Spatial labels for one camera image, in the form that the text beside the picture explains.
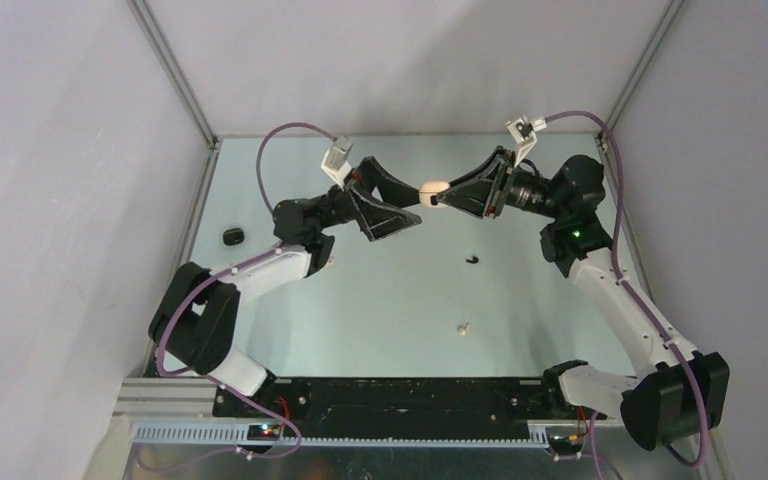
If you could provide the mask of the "white earbud charging case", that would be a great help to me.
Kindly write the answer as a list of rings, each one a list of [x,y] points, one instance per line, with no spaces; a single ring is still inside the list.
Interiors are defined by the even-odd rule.
[[[445,205],[438,200],[438,196],[450,188],[446,181],[432,180],[423,183],[418,188],[419,204],[427,208],[444,208]]]

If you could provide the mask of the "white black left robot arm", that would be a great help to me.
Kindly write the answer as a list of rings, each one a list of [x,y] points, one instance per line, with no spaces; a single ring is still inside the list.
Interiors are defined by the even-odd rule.
[[[235,390],[238,404],[252,416],[272,411],[272,373],[234,345],[239,308],[325,268],[335,243],[327,228],[354,222],[377,241],[421,222],[410,210],[420,202],[418,189],[374,157],[339,172],[342,182],[326,193],[274,206],[278,241],[266,251],[227,267],[188,262],[176,270],[148,327],[159,360],[171,355],[186,371]]]

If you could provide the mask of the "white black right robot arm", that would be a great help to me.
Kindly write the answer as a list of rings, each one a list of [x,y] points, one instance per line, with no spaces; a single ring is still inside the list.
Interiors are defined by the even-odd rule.
[[[595,305],[634,374],[564,362],[544,372],[543,408],[556,418],[582,407],[619,419],[638,446],[652,451],[720,425],[730,368],[719,353],[702,353],[632,284],[597,215],[605,197],[604,167],[591,157],[572,156],[547,179],[499,147],[431,194],[430,203],[479,219],[505,208],[549,218],[540,232],[545,260]]]

